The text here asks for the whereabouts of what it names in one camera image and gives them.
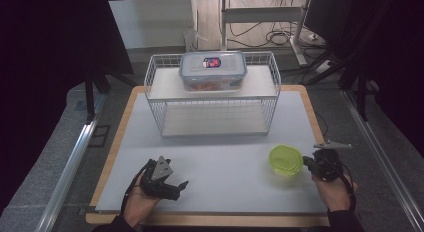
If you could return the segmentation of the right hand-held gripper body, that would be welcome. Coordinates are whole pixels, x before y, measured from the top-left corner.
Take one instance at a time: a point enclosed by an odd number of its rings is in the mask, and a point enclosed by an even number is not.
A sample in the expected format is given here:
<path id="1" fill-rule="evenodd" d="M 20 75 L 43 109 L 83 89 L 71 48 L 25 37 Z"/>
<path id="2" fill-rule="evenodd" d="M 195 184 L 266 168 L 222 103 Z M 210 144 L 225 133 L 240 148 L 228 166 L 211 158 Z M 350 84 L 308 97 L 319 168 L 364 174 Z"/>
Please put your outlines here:
<path id="1" fill-rule="evenodd" d="M 338 144 L 331 142 L 315 145 L 316 151 L 313 153 L 311 173 L 323 181 L 333 181 L 340 178 L 346 182 L 344 175 L 344 164 L 340 160 L 337 149 Z"/>

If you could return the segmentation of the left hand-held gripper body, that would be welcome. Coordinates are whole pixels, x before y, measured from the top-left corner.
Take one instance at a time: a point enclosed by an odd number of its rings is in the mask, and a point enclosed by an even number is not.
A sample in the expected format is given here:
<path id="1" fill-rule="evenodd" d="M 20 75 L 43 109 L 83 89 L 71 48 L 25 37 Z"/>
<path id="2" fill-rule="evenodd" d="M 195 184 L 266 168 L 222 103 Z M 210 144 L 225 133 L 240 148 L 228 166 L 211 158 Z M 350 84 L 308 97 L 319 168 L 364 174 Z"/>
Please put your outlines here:
<path id="1" fill-rule="evenodd" d="M 169 160 L 160 156 L 157 160 L 150 159 L 143 168 L 140 187 L 147 196 L 172 196 L 173 187 L 165 180 L 173 173 Z"/>

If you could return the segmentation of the green round container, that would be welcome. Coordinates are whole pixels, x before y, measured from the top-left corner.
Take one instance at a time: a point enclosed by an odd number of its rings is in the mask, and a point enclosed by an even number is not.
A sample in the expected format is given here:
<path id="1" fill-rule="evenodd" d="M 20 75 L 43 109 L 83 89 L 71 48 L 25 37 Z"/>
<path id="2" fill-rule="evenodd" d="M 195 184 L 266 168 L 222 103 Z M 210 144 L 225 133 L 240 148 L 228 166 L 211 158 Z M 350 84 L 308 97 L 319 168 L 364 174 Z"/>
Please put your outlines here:
<path id="1" fill-rule="evenodd" d="M 275 173 L 285 176 L 295 176 L 303 167 L 300 151 L 285 144 L 273 147 L 269 152 L 268 161 Z"/>

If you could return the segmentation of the white wire shelf rack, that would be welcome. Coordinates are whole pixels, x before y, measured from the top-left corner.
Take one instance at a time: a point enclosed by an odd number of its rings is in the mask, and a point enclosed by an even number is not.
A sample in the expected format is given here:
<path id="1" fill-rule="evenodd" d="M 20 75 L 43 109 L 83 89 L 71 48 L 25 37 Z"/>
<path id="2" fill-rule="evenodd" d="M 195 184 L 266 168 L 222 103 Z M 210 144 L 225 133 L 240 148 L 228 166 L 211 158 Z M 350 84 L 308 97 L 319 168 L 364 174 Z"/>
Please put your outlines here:
<path id="1" fill-rule="evenodd" d="M 239 90 L 186 91 L 179 76 L 184 54 L 151 57 L 145 95 L 160 134 L 170 136 L 266 134 L 280 94 L 274 55 L 242 52 L 247 74 Z"/>

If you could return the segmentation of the clear rectangular food container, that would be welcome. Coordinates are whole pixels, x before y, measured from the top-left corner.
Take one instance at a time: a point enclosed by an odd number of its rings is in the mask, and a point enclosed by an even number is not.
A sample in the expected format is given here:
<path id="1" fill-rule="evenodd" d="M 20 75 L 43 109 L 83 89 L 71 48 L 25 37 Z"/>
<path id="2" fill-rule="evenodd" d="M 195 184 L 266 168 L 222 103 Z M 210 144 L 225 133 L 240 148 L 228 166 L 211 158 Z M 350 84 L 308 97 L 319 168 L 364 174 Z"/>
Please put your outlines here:
<path id="1" fill-rule="evenodd" d="M 239 90 L 246 74 L 240 51 L 190 52 L 180 61 L 179 76 L 189 92 Z"/>

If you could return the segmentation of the person's right hand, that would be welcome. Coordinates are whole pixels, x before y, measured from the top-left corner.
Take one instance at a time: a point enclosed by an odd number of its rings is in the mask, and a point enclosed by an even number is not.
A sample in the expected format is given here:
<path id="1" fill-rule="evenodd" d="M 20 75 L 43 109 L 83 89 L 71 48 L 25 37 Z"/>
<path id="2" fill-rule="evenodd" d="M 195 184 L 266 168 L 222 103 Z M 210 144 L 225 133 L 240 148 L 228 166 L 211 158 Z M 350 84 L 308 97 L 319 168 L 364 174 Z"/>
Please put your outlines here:
<path id="1" fill-rule="evenodd" d="M 341 178 L 330 182 L 326 182 L 314 174 L 311 175 L 311 178 L 317 187 L 321 200 L 330 212 L 346 211 L 351 208 L 351 198 Z"/>

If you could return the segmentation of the person's left hand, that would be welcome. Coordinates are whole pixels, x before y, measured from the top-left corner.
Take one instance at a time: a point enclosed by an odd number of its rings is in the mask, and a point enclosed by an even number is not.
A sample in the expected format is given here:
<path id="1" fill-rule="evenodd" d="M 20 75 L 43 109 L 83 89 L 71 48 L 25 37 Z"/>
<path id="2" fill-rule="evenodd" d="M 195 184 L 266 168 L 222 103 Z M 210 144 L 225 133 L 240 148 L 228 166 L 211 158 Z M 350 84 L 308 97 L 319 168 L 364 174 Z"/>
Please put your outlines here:
<path id="1" fill-rule="evenodd" d="M 140 187 L 141 178 L 139 175 L 132 186 L 122 213 L 125 220 L 135 228 L 149 217 L 160 201 L 160 198 L 149 197 L 143 192 Z"/>

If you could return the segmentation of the wooden table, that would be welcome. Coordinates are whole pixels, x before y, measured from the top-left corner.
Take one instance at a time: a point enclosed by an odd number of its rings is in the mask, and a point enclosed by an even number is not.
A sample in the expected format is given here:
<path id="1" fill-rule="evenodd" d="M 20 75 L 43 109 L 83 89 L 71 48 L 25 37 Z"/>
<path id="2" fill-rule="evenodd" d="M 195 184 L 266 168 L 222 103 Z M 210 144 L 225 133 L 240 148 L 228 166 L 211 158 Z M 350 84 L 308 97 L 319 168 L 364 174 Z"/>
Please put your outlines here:
<path id="1" fill-rule="evenodd" d="M 280 88 L 282 92 L 298 92 L 307 115 L 307 123 L 313 133 L 313 142 L 324 142 L 321 130 L 319 128 L 313 106 L 308 92 L 301 85 L 284 85 Z M 127 105 L 125 106 L 122 119 L 119 123 L 117 132 L 113 139 L 111 148 L 108 152 L 106 162 L 96 185 L 95 192 L 90 202 L 90 209 L 98 205 L 101 192 L 106 187 L 107 179 L 112 173 L 112 167 L 115 164 L 119 154 L 119 149 L 123 144 L 126 127 L 130 121 L 130 113 L 135 111 L 138 95 L 145 92 L 143 86 L 136 86 L 132 89 Z M 119 213 L 112 212 L 87 212 L 85 220 L 92 225 L 110 223 Z M 146 221 L 148 226 L 164 227 L 312 227 L 328 226 L 329 222 L 326 212 L 154 212 Z"/>

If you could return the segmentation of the grey table mat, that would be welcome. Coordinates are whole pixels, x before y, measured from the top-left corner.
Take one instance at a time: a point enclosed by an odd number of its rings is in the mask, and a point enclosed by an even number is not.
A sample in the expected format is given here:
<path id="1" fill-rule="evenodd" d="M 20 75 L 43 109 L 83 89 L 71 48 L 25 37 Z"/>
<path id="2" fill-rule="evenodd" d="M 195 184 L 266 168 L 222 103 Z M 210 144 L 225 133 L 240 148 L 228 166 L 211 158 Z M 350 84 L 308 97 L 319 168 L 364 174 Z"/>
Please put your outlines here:
<path id="1" fill-rule="evenodd" d="M 310 172 L 275 173 L 268 154 L 278 144 L 310 156 L 315 137 L 297 91 L 283 91 L 270 131 L 259 136 L 174 137 L 160 135 L 145 95 L 137 95 L 118 154 L 103 189 L 98 211 L 118 211 L 133 176 L 150 159 L 171 160 L 167 182 L 188 183 L 176 201 L 163 200 L 163 212 L 321 213 Z"/>

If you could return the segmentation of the black stand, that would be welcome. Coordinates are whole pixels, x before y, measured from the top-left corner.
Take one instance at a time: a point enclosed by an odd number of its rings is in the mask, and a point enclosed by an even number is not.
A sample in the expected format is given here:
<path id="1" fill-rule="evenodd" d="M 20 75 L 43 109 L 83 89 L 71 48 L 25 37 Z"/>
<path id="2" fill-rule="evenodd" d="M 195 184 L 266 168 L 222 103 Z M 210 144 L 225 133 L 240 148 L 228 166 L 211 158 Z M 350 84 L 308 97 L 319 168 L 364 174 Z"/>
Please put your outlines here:
<path id="1" fill-rule="evenodd" d="M 95 112 L 95 100 L 94 100 L 94 90 L 96 88 L 100 94 L 107 94 L 111 90 L 111 85 L 108 82 L 106 76 L 110 75 L 113 78 L 123 82 L 124 84 L 134 88 L 137 86 L 137 83 L 130 79 L 129 77 L 118 73 L 115 70 L 100 67 L 99 69 L 94 69 L 91 66 L 88 66 L 84 72 L 85 74 L 85 97 L 86 97 L 86 107 L 87 107 L 87 122 L 90 124 L 94 121 L 96 112 Z"/>
<path id="2" fill-rule="evenodd" d="M 303 85 L 313 85 L 324 78 L 334 74 L 335 72 L 344 70 L 342 76 L 338 81 L 341 90 L 350 89 L 354 82 L 357 82 L 356 92 L 356 110 L 360 117 L 367 121 L 366 115 L 366 95 L 367 95 L 367 73 L 364 63 L 365 45 L 358 45 L 353 52 L 345 59 L 330 66 L 321 74 L 313 77 L 312 79 L 303 82 Z"/>

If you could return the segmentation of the white power strip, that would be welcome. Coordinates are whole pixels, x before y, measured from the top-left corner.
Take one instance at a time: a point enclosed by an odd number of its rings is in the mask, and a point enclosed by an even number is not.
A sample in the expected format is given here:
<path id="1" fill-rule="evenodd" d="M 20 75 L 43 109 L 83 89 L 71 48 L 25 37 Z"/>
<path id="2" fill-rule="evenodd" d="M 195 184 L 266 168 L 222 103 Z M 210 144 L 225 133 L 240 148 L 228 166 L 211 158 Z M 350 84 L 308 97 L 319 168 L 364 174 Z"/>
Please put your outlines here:
<path id="1" fill-rule="evenodd" d="M 330 60 L 325 60 L 321 65 L 319 65 L 317 68 L 316 68 L 316 70 L 315 70 L 315 72 L 317 73 L 317 74 L 321 74 L 321 73 L 323 73 L 323 72 L 325 72 L 326 70 L 328 70 L 331 66 L 333 66 L 334 65 L 334 63 L 332 62 L 332 61 L 330 61 Z"/>

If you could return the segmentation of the black curtain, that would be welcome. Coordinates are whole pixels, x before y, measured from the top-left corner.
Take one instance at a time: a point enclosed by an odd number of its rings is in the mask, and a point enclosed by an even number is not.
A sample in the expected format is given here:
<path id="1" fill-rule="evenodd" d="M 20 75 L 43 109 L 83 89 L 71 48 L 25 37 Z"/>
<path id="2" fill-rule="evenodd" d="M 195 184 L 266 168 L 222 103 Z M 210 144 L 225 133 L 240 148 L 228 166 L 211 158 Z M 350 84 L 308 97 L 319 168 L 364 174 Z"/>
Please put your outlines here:
<path id="1" fill-rule="evenodd" d="M 353 0 L 341 54 L 356 51 L 384 0 Z M 378 86 L 383 112 L 424 156 L 424 0 L 392 0 L 374 27 L 360 58 L 347 67 L 339 85 L 349 88 L 363 72 Z"/>
<path id="2" fill-rule="evenodd" d="M 107 0 L 0 0 L 0 214 L 41 154 L 68 91 L 131 66 Z"/>

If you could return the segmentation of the aluminium rail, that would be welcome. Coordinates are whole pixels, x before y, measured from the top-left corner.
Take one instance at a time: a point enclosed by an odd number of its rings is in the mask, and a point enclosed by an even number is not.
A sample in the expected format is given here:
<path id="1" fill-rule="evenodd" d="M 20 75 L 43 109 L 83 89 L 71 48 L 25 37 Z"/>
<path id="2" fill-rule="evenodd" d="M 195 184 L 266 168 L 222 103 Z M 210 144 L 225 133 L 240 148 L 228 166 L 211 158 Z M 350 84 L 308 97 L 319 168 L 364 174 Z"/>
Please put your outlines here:
<path id="1" fill-rule="evenodd" d="M 104 94 L 98 96 L 98 99 L 94 104 L 95 114 L 93 120 L 83 126 L 68 158 L 68 161 L 62 171 L 62 174 L 40 218 L 40 221 L 35 228 L 35 232 L 52 231 L 67 194 L 71 188 L 72 182 L 76 176 L 80 163 L 84 157 L 85 151 L 89 145 L 90 139 L 97 126 L 99 114 L 103 109 L 106 99 L 107 96 Z"/>
<path id="2" fill-rule="evenodd" d="M 357 123 L 365 141 L 388 181 L 395 197 L 399 201 L 406 217 L 413 227 L 414 232 L 424 232 L 424 213 L 419 208 L 418 203 L 413 198 L 412 193 L 401 180 L 393 164 L 386 155 L 385 150 L 377 139 L 369 123 L 365 121 L 356 109 L 356 102 L 352 95 L 346 91 L 340 92 L 344 98 L 354 120 Z"/>

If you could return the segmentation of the white desk frame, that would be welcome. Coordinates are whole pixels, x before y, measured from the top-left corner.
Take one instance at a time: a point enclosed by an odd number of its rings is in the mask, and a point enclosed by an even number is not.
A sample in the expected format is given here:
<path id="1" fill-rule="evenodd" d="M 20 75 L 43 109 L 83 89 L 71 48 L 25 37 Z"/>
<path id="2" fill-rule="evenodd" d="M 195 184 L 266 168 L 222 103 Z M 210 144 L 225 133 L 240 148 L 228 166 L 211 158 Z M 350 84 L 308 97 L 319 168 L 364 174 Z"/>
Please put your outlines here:
<path id="1" fill-rule="evenodd" d="M 305 0 L 300 7 L 257 7 L 257 8 L 230 8 L 226 0 L 221 0 L 221 42 L 220 49 L 227 49 L 227 24 L 230 23 L 259 23 L 259 22 L 295 22 L 296 29 L 289 37 L 290 46 L 296 56 L 298 64 L 307 65 L 306 59 L 299 46 L 301 30 L 309 8 L 310 0 Z"/>

